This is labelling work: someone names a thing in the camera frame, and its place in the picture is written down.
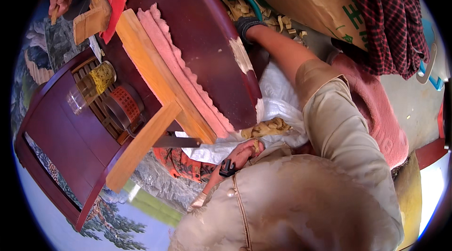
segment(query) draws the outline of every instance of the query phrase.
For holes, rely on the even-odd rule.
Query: jacket sleeve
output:
[[[380,203],[399,231],[392,241],[400,244],[404,232],[391,171],[352,101],[345,77],[325,62],[310,60],[297,71],[296,91],[317,155],[345,170]]]

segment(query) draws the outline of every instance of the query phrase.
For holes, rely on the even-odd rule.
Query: glass jar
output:
[[[69,90],[67,103],[75,114],[80,114],[115,81],[113,66],[104,61]]]

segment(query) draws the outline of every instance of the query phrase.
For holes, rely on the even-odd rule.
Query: pink towel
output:
[[[347,78],[352,100],[367,120],[369,133],[378,143],[389,168],[401,165],[408,156],[408,140],[394,115],[380,77],[363,71],[342,53],[333,59],[331,65]]]

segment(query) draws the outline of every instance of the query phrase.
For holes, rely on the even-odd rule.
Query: red plaid cloth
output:
[[[335,45],[367,72],[398,73],[408,79],[418,71],[421,59],[429,61],[419,0],[356,0],[356,4],[366,24],[368,55],[345,42]]]

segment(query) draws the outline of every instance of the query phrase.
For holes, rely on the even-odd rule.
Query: wooden table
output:
[[[236,39],[238,34],[220,0],[128,0],[126,6],[137,12],[138,8],[147,10],[154,3],[170,26],[173,42],[182,50],[182,58],[198,76],[198,83],[209,93],[218,110],[236,130],[255,125],[256,97],[251,89],[258,88],[257,80],[249,81],[235,61],[229,39]],[[108,45],[99,37],[98,41],[105,59],[116,70],[117,80],[137,90],[147,114],[152,117],[161,104],[130,61],[117,34]],[[263,69],[264,61],[258,62],[260,65],[255,67]],[[180,127],[173,123],[169,130],[180,130]]]

